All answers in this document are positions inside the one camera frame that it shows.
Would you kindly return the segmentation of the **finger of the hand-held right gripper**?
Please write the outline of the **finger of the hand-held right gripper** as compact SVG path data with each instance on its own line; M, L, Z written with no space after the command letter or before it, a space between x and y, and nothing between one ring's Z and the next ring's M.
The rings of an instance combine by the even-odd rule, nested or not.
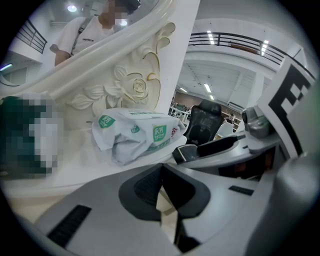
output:
M219 176L260 176L283 163L282 141L273 133L257 138L249 133L231 149L179 164L207 174Z
M245 137L245 134L231 135L201 145L185 144L177 147L173 151L172 156L177 164L195 161L200 158L228 151Z

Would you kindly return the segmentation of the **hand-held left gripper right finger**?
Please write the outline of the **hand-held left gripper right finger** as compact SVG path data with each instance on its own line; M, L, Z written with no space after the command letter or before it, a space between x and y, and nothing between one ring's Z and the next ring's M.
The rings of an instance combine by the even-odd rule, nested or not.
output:
M196 218L182 221L186 235L199 245L187 256L243 256L269 201L275 171L260 181L212 175L176 165L178 171L210 189L210 201Z

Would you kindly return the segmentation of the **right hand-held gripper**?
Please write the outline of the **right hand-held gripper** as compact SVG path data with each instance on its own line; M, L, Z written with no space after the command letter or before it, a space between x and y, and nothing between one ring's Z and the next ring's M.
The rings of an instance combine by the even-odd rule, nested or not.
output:
M320 151L320 81L289 57L243 115L247 132L265 138L275 131L290 157Z

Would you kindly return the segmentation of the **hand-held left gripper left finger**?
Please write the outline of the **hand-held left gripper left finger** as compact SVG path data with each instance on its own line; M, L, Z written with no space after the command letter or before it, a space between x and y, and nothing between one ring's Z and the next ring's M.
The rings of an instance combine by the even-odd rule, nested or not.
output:
M36 221L51 241L78 256L177 256L161 229L162 164L94 179Z

